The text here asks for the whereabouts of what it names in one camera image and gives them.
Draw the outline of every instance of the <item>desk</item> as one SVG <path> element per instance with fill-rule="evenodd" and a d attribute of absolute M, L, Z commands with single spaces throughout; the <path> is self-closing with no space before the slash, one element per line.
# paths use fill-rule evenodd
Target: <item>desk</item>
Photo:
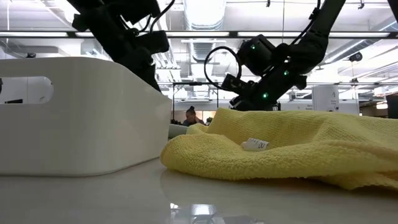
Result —
<path fill-rule="evenodd" d="M 0 177 L 0 223 L 397 223 L 398 192 L 311 180 L 226 182 L 158 159 L 97 177 Z"/>

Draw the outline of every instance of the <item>towel tag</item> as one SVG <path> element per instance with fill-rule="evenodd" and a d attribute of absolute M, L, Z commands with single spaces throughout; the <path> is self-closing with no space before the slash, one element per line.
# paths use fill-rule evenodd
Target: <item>towel tag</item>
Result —
<path fill-rule="evenodd" d="M 264 151 L 267 149 L 269 142 L 255 139 L 255 138 L 249 138 L 247 141 L 242 142 L 241 146 L 243 147 L 244 150 L 247 151 Z"/>

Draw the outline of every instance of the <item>yellow towel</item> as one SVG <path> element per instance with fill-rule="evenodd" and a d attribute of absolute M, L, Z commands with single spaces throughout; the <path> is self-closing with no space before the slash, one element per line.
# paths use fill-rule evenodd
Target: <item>yellow towel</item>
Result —
<path fill-rule="evenodd" d="M 398 189 L 398 120 L 319 111 L 219 109 L 209 127 L 196 124 L 166 145 L 169 169 L 225 180 L 311 177 L 355 189 Z M 269 142 L 244 151 L 248 138 Z"/>

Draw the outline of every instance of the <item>ceiling light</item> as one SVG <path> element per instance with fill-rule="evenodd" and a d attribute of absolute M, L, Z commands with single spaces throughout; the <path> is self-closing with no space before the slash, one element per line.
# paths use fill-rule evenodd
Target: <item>ceiling light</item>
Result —
<path fill-rule="evenodd" d="M 191 25 L 213 27 L 225 15 L 225 0 L 185 0 L 185 19 Z"/>
<path fill-rule="evenodd" d="M 384 82 L 393 82 L 396 80 L 398 80 L 398 77 L 387 78 L 387 79 L 381 80 L 381 82 L 383 82 L 383 83 Z"/>
<path fill-rule="evenodd" d="M 191 43 L 209 43 L 209 44 L 215 44 L 215 43 L 226 43 L 226 41 L 225 41 L 225 40 L 190 39 L 190 40 L 181 40 L 181 43 L 183 43 L 183 44 L 191 44 Z"/>
<path fill-rule="evenodd" d="M 68 37 L 66 32 L 0 32 L 1 37 Z"/>
<path fill-rule="evenodd" d="M 372 37 L 387 37 L 390 35 L 389 32 L 331 32 L 329 37 L 362 37 L 372 38 Z"/>
<path fill-rule="evenodd" d="M 173 209 L 173 208 L 178 208 L 178 205 L 173 204 L 173 203 L 170 203 L 170 208 L 171 208 L 171 209 Z"/>
<path fill-rule="evenodd" d="M 167 37 L 227 37 L 229 32 L 218 31 L 183 31 L 183 32 L 166 32 Z"/>
<path fill-rule="evenodd" d="M 260 34 L 264 37 L 296 37 L 300 32 L 238 32 L 238 37 L 256 37 Z"/>
<path fill-rule="evenodd" d="M 379 110 L 387 109 L 388 108 L 388 104 L 387 103 L 378 104 L 378 105 L 376 105 L 376 108 L 379 109 Z"/>
<path fill-rule="evenodd" d="M 78 37 L 94 37 L 93 33 L 91 33 L 91 32 L 77 32 L 76 36 L 78 36 Z"/>

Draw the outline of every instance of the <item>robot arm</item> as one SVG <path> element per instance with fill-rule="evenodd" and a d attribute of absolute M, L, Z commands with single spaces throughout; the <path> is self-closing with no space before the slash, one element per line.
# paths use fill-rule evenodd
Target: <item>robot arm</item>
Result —
<path fill-rule="evenodd" d="M 304 89 L 307 78 L 303 74 L 323 60 L 331 28 L 344 3 L 345 0 L 325 0 L 320 9 L 314 10 L 308 31 L 297 44 L 274 47 L 262 35 L 244 43 L 237 53 L 238 59 L 262 78 L 258 83 L 245 83 L 227 75 L 222 87 L 239 95 L 230 101 L 233 108 L 272 110 L 277 100 L 293 86 Z"/>
<path fill-rule="evenodd" d="M 72 24 L 76 30 L 84 32 L 89 29 L 114 62 L 124 65 L 160 91 L 155 80 L 152 54 L 169 50 L 165 32 L 150 31 L 139 35 L 139 30 L 128 28 L 124 22 L 135 24 L 147 16 L 162 16 L 163 12 L 160 12 L 156 0 L 68 0 L 68 2 L 80 13 L 75 15 Z"/>

